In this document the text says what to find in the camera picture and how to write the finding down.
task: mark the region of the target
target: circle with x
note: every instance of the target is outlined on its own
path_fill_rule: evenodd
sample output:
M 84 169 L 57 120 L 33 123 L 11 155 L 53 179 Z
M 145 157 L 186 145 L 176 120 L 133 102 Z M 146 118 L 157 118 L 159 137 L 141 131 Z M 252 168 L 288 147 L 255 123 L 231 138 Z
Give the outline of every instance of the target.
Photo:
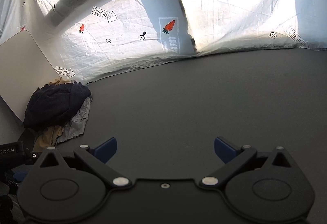
M 270 33 L 270 36 L 271 36 L 272 38 L 277 38 L 277 35 L 276 35 L 275 32 L 271 32 L 271 33 Z

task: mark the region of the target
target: tan cloth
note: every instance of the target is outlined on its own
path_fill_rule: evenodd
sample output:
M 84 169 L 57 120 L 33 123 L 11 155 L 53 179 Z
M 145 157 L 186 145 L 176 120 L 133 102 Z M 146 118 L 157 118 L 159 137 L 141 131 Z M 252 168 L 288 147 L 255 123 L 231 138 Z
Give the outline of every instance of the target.
M 60 84 L 66 84 L 71 83 L 71 80 L 63 79 L 62 77 L 55 79 L 54 81 L 51 81 L 48 83 L 48 85 L 60 85 Z M 44 149 L 47 147 L 53 147 L 56 144 L 57 137 L 61 136 L 63 133 L 62 126 L 50 126 L 43 131 L 43 135 L 40 135 L 35 144 L 33 151 L 34 152 L 43 152 Z
M 62 77 L 60 77 L 60 78 L 55 79 L 54 81 L 49 82 L 48 85 L 54 84 L 55 86 L 57 86 L 60 84 L 67 84 L 67 83 L 71 83 L 71 82 L 72 82 L 71 80 L 63 79 Z

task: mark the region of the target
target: gray cloth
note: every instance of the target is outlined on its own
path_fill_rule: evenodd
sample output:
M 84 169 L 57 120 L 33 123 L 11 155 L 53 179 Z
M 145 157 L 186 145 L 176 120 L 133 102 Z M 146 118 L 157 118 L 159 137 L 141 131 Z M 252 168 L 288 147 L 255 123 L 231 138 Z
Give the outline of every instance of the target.
M 57 137 L 56 144 L 63 143 L 74 137 L 82 135 L 84 133 L 85 125 L 89 116 L 89 111 L 90 98 L 87 97 L 76 115 L 71 118 L 71 120 L 65 125 L 63 134 Z

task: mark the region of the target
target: wrinkled fabric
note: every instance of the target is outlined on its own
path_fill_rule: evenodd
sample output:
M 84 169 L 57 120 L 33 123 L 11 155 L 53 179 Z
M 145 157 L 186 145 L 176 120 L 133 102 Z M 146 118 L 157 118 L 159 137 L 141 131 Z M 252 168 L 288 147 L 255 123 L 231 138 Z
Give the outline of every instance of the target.
M 32 95 L 24 119 L 24 127 L 34 130 L 65 126 L 82 107 L 91 91 L 81 83 L 45 85 Z
M 54 81 L 51 81 L 48 83 L 48 85 L 60 85 L 60 84 L 67 84 L 67 83 L 73 83 L 71 80 L 69 79 L 63 79 L 62 77 L 55 79 Z
M 86 98 L 76 115 L 64 127 L 63 134 L 57 138 L 57 143 L 63 143 L 74 137 L 83 135 L 90 111 L 90 98 Z
M 54 68 L 86 84 L 213 52 L 325 50 L 326 1 L 0 0 L 0 44 L 28 30 Z
M 43 135 L 39 136 L 34 144 L 33 152 L 43 152 L 47 147 L 53 147 L 57 137 L 62 135 L 63 128 L 56 125 L 44 129 Z

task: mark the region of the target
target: dark blue cloth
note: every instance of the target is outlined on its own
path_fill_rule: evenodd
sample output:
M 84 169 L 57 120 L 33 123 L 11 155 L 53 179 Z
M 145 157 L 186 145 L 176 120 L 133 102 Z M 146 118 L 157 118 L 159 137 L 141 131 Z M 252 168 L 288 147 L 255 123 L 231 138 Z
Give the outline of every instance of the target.
M 91 91 L 82 83 L 38 88 L 27 105 L 24 127 L 38 131 L 55 125 L 65 126 L 90 96 Z

